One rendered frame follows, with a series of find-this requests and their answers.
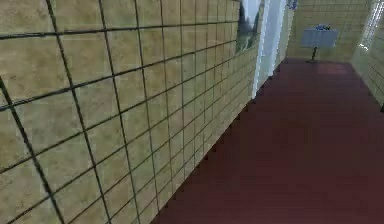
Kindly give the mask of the framed landscape picture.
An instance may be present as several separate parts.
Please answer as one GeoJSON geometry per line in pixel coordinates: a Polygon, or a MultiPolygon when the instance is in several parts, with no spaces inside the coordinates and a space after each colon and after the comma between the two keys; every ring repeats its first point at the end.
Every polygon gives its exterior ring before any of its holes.
{"type": "Polygon", "coordinates": [[[243,52],[255,45],[262,0],[240,0],[236,52],[243,52]]]}

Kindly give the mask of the white room door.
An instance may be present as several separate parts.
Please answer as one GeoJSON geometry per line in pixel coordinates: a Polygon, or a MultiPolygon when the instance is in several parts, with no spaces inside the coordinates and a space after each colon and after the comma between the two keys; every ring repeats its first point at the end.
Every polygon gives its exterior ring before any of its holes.
{"type": "Polygon", "coordinates": [[[286,0],[265,0],[252,98],[273,74],[286,0]]]}

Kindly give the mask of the white pedestal table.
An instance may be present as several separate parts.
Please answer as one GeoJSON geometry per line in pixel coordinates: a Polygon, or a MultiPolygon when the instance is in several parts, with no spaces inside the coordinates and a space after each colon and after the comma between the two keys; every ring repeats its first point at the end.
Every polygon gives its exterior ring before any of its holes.
{"type": "Polygon", "coordinates": [[[336,44],[338,31],[335,29],[318,30],[309,28],[303,31],[300,46],[312,49],[311,58],[308,63],[315,63],[315,57],[319,48],[333,48],[336,44]]]}

